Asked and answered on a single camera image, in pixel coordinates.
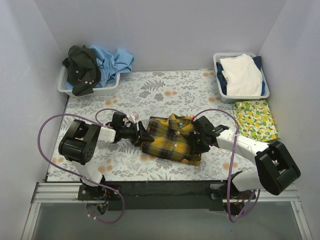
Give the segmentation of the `yellow plaid flannel shirt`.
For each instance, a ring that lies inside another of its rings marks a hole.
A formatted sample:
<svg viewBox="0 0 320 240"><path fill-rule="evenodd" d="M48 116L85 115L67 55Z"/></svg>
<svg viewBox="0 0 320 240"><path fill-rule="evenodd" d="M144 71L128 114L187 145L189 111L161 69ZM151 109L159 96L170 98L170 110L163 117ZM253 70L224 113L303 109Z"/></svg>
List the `yellow plaid flannel shirt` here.
<svg viewBox="0 0 320 240"><path fill-rule="evenodd" d="M174 113L167 118L151 116L146 130L154 141L141 144L143 153L187 165L200 165L201 154L191 152L189 134L194 132L191 116Z"/></svg>

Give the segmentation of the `black pinstripe shirt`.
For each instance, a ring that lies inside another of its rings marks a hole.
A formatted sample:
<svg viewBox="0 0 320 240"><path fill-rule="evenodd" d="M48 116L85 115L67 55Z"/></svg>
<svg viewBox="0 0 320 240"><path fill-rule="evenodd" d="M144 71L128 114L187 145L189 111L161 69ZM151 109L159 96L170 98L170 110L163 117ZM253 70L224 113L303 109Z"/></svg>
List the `black pinstripe shirt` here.
<svg viewBox="0 0 320 240"><path fill-rule="evenodd" d="M73 86L72 94L76 97L92 94L93 88L101 81L101 71L93 49L73 45L62 64L68 70L67 82Z"/></svg>

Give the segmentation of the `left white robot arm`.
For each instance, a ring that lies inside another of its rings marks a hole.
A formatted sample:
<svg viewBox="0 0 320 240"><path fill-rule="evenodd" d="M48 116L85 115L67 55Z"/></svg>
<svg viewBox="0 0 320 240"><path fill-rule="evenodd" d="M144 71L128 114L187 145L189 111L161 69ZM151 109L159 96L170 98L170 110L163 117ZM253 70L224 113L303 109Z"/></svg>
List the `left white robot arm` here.
<svg viewBox="0 0 320 240"><path fill-rule="evenodd" d="M135 122L134 117L115 112L109 126L74 120L59 144L59 154L76 168L84 190L95 200L103 199L107 193L103 185L105 178L91 161L97 142L116 144L122 139L129 139L136 147L154 141L141 121Z"/></svg>

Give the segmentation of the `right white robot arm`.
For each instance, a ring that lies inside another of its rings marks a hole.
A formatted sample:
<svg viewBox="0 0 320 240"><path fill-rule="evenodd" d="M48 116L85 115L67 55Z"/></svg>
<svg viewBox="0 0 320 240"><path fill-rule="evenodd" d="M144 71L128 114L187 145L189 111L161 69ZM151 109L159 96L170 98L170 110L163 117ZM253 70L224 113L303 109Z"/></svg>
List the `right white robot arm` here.
<svg viewBox="0 0 320 240"><path fill-rule="evenodd" d="M227 195L237 199L246 191L266 190L278 196L295 182L301 171L280 141L259 142L237 135L224 125L214 126L205 116L193 120L194 131L190 133L191 152L202 154L212 146L229 150L255 164L256 169L239 171L228 177Z"/></svg>

